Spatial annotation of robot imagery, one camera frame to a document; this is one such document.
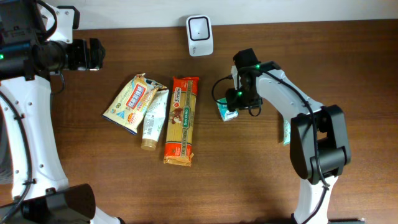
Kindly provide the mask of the small teal tissue pack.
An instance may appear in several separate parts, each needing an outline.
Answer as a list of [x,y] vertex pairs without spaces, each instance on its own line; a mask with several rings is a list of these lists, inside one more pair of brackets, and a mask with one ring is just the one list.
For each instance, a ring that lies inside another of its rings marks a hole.
[[230,111],[227,107],[226,98],[217,100],[216,102],[218,110],[220,112],[221,119],[226,122],[238,117],[237,111]]

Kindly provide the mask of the teal snack pouch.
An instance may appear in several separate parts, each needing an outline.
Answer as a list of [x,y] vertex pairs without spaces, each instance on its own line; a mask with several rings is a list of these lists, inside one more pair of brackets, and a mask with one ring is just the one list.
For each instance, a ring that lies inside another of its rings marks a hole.
[[291,126],[288,120],[286,119],[284,120],[283,127],[284,127],[283,144],[286,146],[290,144],[290,132],[291,132]]

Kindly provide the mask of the orange spaghetti pasta packet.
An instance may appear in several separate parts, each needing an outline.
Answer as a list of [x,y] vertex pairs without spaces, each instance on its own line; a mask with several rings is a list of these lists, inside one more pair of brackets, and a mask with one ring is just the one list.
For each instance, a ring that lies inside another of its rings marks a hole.
[[174,78],[164,151],[166,164],[192,165],[198,81],[198,77]]

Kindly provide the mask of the white tube with gold cap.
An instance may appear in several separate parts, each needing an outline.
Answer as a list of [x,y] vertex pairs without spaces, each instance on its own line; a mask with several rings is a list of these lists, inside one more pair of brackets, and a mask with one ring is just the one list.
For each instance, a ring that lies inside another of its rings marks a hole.
[[166,117],[168,97],[169,90],[158,91],[147,109],[141,144],[143,150],[156,150]]

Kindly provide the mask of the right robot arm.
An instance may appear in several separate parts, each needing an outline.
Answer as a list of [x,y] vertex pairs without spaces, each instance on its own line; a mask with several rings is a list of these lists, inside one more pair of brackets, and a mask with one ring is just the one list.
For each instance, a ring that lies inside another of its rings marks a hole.
[[267,100],[290,124],[290,161],[300,178],[293,223],[329,223],[331,191],[351,162],[351,149],[343,110],[325,106],[306,95],[273,62],[260,62],[253,49],[233,57],[226,91],[230,111],[261,110]]

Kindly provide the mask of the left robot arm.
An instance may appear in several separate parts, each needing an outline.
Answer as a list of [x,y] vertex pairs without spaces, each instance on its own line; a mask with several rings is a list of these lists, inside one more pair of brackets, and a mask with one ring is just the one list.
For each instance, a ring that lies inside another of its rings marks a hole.
[[1,183],[12,184],[2,223],[121,223],[96,206],[88,184],[70,186],[51,120],[50,77],[99,70],[98,39],[74,39],[80,12],[43,1],[1,2]]

